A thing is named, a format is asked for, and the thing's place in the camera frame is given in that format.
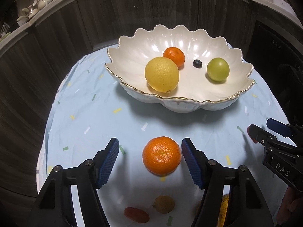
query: orange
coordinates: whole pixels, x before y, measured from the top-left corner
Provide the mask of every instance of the orange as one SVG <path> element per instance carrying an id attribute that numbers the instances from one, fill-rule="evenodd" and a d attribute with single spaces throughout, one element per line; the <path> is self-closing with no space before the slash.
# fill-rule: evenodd
<path id="1" fill-rule="evenodd" d="M 158 176 L 172 173 L 181 162 L 179 145 L 171 138 L 160 136 L 150 140 L 142 153 L 146 168 Z"/>
<path id="2" fill-rule="evenodd" d="M 181 49 L 176 47 L 167 48 L 163 53 L 163 57 L 171 59 L 177 65 L 177 67 L 182 66 L 185 62 L 185 55 Z"/>

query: green grape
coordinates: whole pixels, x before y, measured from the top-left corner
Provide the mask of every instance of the green grape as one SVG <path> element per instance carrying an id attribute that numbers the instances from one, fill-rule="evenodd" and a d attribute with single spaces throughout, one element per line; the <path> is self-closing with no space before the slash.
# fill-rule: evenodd
<path id="1" fill-rule="evenodd" d="M 213 58 L 207 65 L 207 74 L 216 82 L 224 81 L 229 75 L 229 65 L 222 58 Z"/>

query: blueberry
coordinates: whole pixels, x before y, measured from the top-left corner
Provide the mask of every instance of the blueberry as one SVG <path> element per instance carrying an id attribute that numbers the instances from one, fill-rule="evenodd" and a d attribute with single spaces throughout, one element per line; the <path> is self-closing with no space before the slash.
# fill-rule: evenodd
<path id="1" fill-rule="evenodd" d="M 202 67 L 202 61 L 196 59 L 196 60 L 194 60 L 193 65 L 194 65 L 194 67 L 196 67 L 196 68 L 201 68 L 201 67 Z"/>

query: white bowl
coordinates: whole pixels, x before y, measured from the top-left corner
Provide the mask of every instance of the white bowl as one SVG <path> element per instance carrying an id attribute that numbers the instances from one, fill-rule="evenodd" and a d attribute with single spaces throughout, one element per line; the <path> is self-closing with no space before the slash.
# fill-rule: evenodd
<path id="1" fill-rule="evenodd" d="M 181 49 L 185 63 L 179 70 L 177 88 L 165 94 L 148 85 L 144 70 L 152 58 L 162 56 L 168 47 Z M 189 31 L 183 25 L 174 29 L 157 25 L 152 31 L 140 28 L 133 37 L 121 36 L 118 48 L 108 48 L 107 54 L 111 63 L 106 63 L 105 68 L 128 94 L 145 103 L 161 103 L 177 113 L 226 108 L 255 83 L 249 78 L 253 65 L 242 61 L 242 51 L 229 48 L 225 38 L 212 38 L 204 29 Z M 230 73 L 224 83 L 211 81 L 207 76 L 207 64 L 215 57 L 229 64 Z M 195 59 L 202 61 L 202 68 L 193 66 Z"/>

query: table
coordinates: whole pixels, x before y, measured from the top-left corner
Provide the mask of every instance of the table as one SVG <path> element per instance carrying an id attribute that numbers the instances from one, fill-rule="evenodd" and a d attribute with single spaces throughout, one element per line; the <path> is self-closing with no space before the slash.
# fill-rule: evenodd
<path id="1" fill-rule="evenodd" d="M 203 191 L 193 183 L 184 159 L 166 177 L 149 173 L 142 162 L 142 150 L 150 139 L 164 135 L 180 145 L 183 138 L 190 137 L 209 159 L 233 168 L 248 166 L 272 216 L 276 214 L 286 184 L 262 165 L 263 146 L 251 141 L 246 128 L 254 123 L 265 129 L 267 118 L 283 123 L 287 123 L 287 118 L 255 70 L 251 78 L 256 84 L 228 108 L 178 114 L 160 104 L 133 99 L 106 72 L 106 62 L 106 48 L 87 55 L 72 67 L 60 85 L 37 164 L 38 191 L 55 165 L 78 166 L 116 137 L 123 149 L 108 183 L 98 191 L 111 227 L 139 225 L 124 217 L 125 207 L 146 211 L 150 221 L 145 226 L 164 225 L 169 216 L 173 217 L 173 226 L 190 226 Z M 272 133 L 292 144 L 288 138 Z M 72 187 L 72 194 L 77 223 L 83 227 L 76 186 Z M 175 200 L 175 208 L 169 214 L 159 214 L 152 208 L 159 195 Z"/>

